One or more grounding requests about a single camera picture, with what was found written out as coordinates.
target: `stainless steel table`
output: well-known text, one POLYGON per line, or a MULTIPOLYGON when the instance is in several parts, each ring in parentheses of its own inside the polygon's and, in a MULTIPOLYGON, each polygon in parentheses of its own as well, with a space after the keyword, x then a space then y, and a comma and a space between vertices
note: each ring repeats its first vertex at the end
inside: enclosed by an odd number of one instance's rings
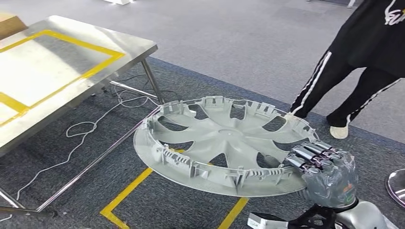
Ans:
MULTIPOLYGON (((60 16, 51 16, 1 40, 0 156, 108 83, 163 103, 145 60, 157 49, 155 42, 60 16), (111 81, 139 62, 155 95, 111 81)), ((36 211, 42 211, 112 149, 36 211)), ((14 208, 24 208, 2 189, 0 196, 14 208)))

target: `person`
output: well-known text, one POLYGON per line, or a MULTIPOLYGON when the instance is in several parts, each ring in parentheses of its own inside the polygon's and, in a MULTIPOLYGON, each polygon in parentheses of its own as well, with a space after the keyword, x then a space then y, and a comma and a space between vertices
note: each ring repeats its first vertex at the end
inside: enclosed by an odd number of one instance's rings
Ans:
POLYGON ((364 0, 343 24, 290 113, 305 118, 354 69, 366 67, 353 93, 327 116, 330 133, 348 136, 348 124, 379 93, 405 77, 405 0, 364 0))

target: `yellow tape line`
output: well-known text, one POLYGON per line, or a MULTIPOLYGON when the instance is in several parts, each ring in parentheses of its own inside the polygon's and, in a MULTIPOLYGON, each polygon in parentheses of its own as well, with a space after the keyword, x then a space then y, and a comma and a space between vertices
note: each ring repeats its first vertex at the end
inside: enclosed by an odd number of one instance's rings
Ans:
POLYGON ((114 51, 114 50, 111 50, 111 49, 107 49, 107 48, 104 48, 104 47, 101 47, 101 46, 98 46, 98 45, 90 44, 90 43, 87 43, 87 42, 78 40, 78 39, 76 39, 76 38, 69 37, 69 36, 66 36, 66 35, 61 34, 61 33, 58 33, 58 32, 54 32, 54 31, 52 31, 52 30, 43 30, 43 31, 40 31, 40 32, 38 32, 38 33, 36 33, 36 34, 33 34, 33 35, 29 36, 29 37, 26 37, 26 38, 24 38, 24 39, 22 39, 22 40, 20 40, 20 41, 18 41, 18 42, 15 42, 15 43, 13 43, 13 44, 11 44, 11 45, 9 45, 9 46, 6 46, 6 47, 4 47, 4 48, 1 48, 1 49, 0 49, 0 53, 5 52, 5 51, 7 51, 7 50, 10 50, 10 49, 12 49, 12 48, 14 48, 14 47, 16 47, 16 46, 18 46, 18 45, 24 44, 24 43, 27 42, 27 41, 30 41, 30 40, 32 40, 32 39, 35 39, 35 38, 37 38, 37 37, 44 36, 44 35, 48 35, 48 36, 51 36, 51 37, 55 37, 55 38, 58 38, 58 39, 60 39, 60 40, 62 40, 62 41, 65 41, 65 42, 69 42, 69 43, 72 43, 72 44, 75 44, 75 45, 79 45, 79 46, 82 46, 82 47, 85 47, 85 48, 88 48, 88 49, 92 49, 92 50, 95 50, 95 51, 98 51, 98 52, 102 52, 102 53, 105 53, 105 54, 107 54, 107 55, 110 55, 111 57, 108 58, 108 59, 106 59, 105 61, 103 61, 103 62, 97 64, 97 65, 96 65, 95 67, 93 67, 92 69, 88 70, 87 72, 85 72, 85 73, 82 74, 81 76, 77 77, 76 79, 73 79, 73 80, 70 81, 68 84, 64 85, 63 87, 59 88, 59 89, 56 90, 55 92, 51 93, 50 95, 48 95, 48 96, 46 96, 45 98, 41 99, 40 101, 36 102, 36 103, 33 104, 32 106, 29 106, 29 107, 28 107, 28 106, 26 106, 26 105, 20 103, 19 101, 15 100, 15 99, 13 99, 13 98, 11 98, 11 97, 8 97, 8 96, 7 96, 7 97, 1 97, 1 96, 0 96, 0 103, 6 104, 6 105, 9 106, 11 109, 13 109, 13 110, 15 110, 15 111, 18 112, 18 114, 15 115, 14 117, 12 117, 12 118, 6 120, 5 122, 0 123, 0 127, 3 126, 3 125, 5 125, 5 124, 7 124, 8 122, 10 122, 11 120, 13 120, 13 119, 15 119, 15 118, 24 115, 28 110, 33 109, 34 107, 36 107, 37 105, 39 105, 39 104, 42 103, 43 101, 47 100, 48 98, 54 96, 54 95, 57 94, 58 92, 62 91, 64 88, 66 88, 66 87, 69 86, 70 84, 74 83, 75 81, 77 81, 77 80, 79 80, 79 79, 83 79, 83 78, 89 78, 89 77, 95 75, 96 73, 98 73, 99 71, 103 70, 104 68, 106 68, 107 66, 109 66, 110 64, 112 64, 114 61, 118 60, 119 58, 121 58, 121 57, 123 57, 123 56, 125 55, 124 53, 117 52, 117 51, 114 51))
MULTIPOLYGON (((184 150, 175 150, 176 152, 183 153, 184 150)), ((112 223, 117 225, 121 229, 129 229, 129 226, 120 220, 116 215, 112 213, 114 208, 120 204, 142 181, 144 181, 151 173, 151 168, 145 169, 137 178, 130 185, 128 185, 121 193, 118 194, 107 206, 105 206, 101 211, 100 214, 110 220, 112 223)), ((231 209, 228 215, 225 217, 221 225, 218 229, 228 229, 231 224, 234 222, 235 218, 239 215, 242 209, 248 202, 248 198, 242 197, 238 200, 235 206, 231 209)))
POLYGON ((129 229, 128 225, 120 220, 117 216, 112 213, 112 210, 118 206, 118 204, 125 199, 144 179, 146 179, 151 173, 151 168, 145 169, 130 185, 128 185, 118 196, 111 201, 103 210, 100 211, 100 214, 109 219, 115 225, 121 229, 129 229))
POLYGON ((232 223, 235 221, 236 217, 241 213, 249 198, 241 197, 235 206, 231 209, 225 219, 222 221, 221 225, 219 225, 218 229, 228 229, 232 223))

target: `wheel cover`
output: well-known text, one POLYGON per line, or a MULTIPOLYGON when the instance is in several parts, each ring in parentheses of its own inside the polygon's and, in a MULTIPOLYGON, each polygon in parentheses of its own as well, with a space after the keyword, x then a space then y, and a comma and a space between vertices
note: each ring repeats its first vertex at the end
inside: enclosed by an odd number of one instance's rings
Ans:
POLYGON ((239 197, 284 195, 305 183, 293 167, 281 164, 289 149, 280 145, 319 139, 307 122, 286 117, 266 103, 222 96, 175 101, 144 120, 135 132, 134 147, 146 165, 184 186, 239 197), (264 128, 275 120, 284 124, 277 130, 264 128), (210 164, 219 155, 226 164, 210 164), (259 163, 260 155, 266 167, 259 163))

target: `white shoe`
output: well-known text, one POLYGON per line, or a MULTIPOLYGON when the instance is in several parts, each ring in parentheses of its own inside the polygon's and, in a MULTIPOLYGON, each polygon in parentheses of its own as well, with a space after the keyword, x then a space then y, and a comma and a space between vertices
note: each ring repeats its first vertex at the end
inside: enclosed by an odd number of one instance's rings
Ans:
POLYGON ((329 129, 330 134, 336 139, 345 139, 349 136, 349 127, 335 127, 331 126, 329 129))
POLYGON ((292 119, 299 119, 297 116, 293 115, 291 112, 288 112, 286 115, 284 115, 285 120, 289 121, 292 119))

